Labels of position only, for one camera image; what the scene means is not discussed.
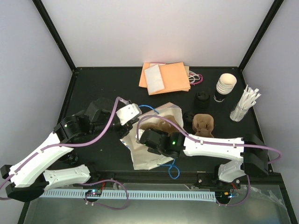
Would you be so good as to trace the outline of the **brown cardboard cup carrier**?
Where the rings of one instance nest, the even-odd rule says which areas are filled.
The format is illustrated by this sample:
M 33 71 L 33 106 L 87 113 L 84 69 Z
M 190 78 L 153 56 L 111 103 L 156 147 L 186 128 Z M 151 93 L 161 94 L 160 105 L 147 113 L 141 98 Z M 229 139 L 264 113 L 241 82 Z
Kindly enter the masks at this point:
M 192 129 L 196 136 L 214 138 L 212 131 L 214 129 L 214 119 L 209 114 L 196 114 L 193 117 Z

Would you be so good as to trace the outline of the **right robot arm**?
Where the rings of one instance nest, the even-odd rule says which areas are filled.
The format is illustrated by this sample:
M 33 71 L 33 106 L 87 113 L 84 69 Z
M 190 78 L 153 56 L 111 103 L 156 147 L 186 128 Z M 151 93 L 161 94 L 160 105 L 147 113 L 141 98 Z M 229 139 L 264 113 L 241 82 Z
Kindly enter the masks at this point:
M 214 186 L 218 188 L 245 175 L 269 175 L 267 151 L 259 145 L 246 146 L 243 138 L 210 140 L 181 132 L 168 134 L 153 128 L 140 129 L 136 138 L 150 153 L 173 159 L 180 156 L 207 156 L 228 160 L 219 166 L 212 177 Z

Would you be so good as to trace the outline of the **blue checkered paper bag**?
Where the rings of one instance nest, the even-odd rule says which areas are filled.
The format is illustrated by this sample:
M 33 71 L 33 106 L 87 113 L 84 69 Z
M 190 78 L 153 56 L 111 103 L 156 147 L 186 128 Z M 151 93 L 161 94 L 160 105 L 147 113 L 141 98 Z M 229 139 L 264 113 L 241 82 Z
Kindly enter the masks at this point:
M 183 124 L 182 110 L 167 103 L 137 117 L 131 130 L 120 139 L 128 148 L 134 170 L 151 170 L 159 166 L 171 167 L 170 161 L 183 150 L 182 133 L 176 128 Z

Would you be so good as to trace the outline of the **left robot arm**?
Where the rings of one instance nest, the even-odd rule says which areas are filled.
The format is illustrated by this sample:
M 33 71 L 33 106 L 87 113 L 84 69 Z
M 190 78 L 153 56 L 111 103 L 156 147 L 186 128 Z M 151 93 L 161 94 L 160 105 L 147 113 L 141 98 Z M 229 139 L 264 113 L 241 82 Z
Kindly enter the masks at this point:
M 92 101 L 86 110 L 62 119 L 47 139 L 25 159 L 15 165 L 4 165 L 0 174 L 6 197 L 2 201 L 30 202 L 45 191 L 66 185 L 96 186 L 100 174 L 93 163 L 78 159 L 76 148 L 99 141 L 106 132 L 125 137 L 141 115 L 137 104 L 117 97 Z

